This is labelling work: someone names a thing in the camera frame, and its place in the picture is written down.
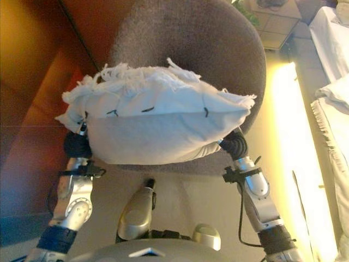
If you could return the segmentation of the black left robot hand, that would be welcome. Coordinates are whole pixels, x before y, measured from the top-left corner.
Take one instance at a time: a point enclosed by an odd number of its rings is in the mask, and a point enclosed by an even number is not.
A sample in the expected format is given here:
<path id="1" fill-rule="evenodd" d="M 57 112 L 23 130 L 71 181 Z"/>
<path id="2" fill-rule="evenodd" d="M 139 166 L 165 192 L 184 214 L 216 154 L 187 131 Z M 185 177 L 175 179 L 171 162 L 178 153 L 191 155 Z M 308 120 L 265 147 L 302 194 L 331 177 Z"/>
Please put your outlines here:
<path id="1" fill-rule="evenodd" d="M 90 158 L 92 150 L 87 136 L 87 124 L 82 122 L 77 133 L 68 132 L 64 139 L 63 149 L 69 158 Z"/>

